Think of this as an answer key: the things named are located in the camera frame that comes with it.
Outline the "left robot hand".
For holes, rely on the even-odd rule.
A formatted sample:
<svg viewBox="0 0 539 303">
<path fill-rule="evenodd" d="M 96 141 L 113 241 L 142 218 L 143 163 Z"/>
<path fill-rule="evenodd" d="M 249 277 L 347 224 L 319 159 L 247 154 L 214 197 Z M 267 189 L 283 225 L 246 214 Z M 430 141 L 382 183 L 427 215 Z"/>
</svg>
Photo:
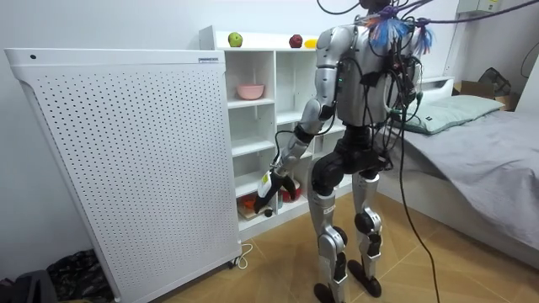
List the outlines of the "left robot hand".
<svg viewBox="0 0 539 303">
<path fill-rule="evenodd" d="M 253 204 L 254 213 L 258 214 L 282 187 L 288 192 L 291 200 L 296 200 L 296 186 L 292 178 L 289 176 L 282 177 L 275 173 L 273 169 L 264 174 L 260 179 L 257 196 Z"/>
</svg>

